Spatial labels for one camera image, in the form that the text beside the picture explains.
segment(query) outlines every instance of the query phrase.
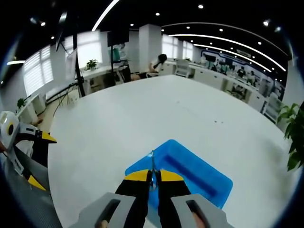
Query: white table surface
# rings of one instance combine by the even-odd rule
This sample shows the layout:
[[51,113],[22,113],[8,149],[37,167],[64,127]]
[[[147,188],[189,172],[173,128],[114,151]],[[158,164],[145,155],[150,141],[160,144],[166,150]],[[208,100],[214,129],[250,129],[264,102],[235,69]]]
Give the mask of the white table surface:
[[273,123],[224,92],[178,76],[85,96],[57,110],[51,135],[58,143],[49,145],[49,183],[63,228],[115,192],[124,171],[168,139],[232,179],[223,210],[236,228],[271,227],[300,174],[286,171],[290,143]]

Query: potted plant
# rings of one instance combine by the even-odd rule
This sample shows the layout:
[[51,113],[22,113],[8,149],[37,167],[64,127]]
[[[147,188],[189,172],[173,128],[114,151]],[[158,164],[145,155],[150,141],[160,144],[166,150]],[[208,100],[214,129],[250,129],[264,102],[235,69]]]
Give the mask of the potted plant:
[[96,59],[91,59],[86,63],[86,68],[85,70],[95,70],[97,66],[97,60]]
[[18,109],[22,108],[23,106],[25,106],[25,100],[23,98],[20,98],[18,101],[17,101],[17,107]]
[[294,169],[298,164],[304,163],[304,111],[299,109],[296,113],[295,108],[299,107],[294,103],[291,107],[287,105],[282,108],[283,111],[277,118],[277,122],[285,119],[287,128],[285,130],[285,138],[291,138],[292,143],[289,150],[288,171]]

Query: person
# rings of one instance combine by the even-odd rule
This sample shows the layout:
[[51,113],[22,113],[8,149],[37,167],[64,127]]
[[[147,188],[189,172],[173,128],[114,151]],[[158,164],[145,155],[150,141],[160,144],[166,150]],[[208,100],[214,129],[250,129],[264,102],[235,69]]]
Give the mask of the person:
[[246,72],[245,72],[245,69],[243,66],[237,71],[237,75],[241,78],[243,78],[246,75]]
[[202,57],[200,58],[200,64],[202,64],[203,66],[206,66],[207,62],[208,61],[206,60],[206,54],[204,53],[202,55]]
[[139,73],[138,75],[131,76],[131,80],[139,80],[148,77],[158,76],[158,73],[162,70],[164,62],[167,60],[167,56],[165,54],[161,54],[157,57],[157,59],[153,60],[149,64],[149,69],[146,72]]

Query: monitor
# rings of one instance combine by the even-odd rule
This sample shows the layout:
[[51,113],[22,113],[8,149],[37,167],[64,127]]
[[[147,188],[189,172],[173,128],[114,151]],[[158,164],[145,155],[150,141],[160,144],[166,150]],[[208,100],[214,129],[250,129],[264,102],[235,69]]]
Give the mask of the monitor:
[[77,58],[77,48],[66,57],[65,81],[68,83],[72,83],[75,81],[76,58]]
[[205,54],[205,57],[208,62],[215,62],[215,60],[217,59],[215,56],[209,56],[206,54]]

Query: white chair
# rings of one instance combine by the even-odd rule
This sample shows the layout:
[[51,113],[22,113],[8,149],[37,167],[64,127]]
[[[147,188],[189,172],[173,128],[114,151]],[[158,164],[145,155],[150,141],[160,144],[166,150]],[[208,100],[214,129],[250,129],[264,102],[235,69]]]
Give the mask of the white chair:
[[271,93],[264,108],[263,114],[272,122],[276,123],[276,119],[279,116],[282,106],[283,103],[278,99],[277,95],[275,93]]
[[176,70],[174,74],[188,78],[190,74],[189,61],[183,59],[176,60]]

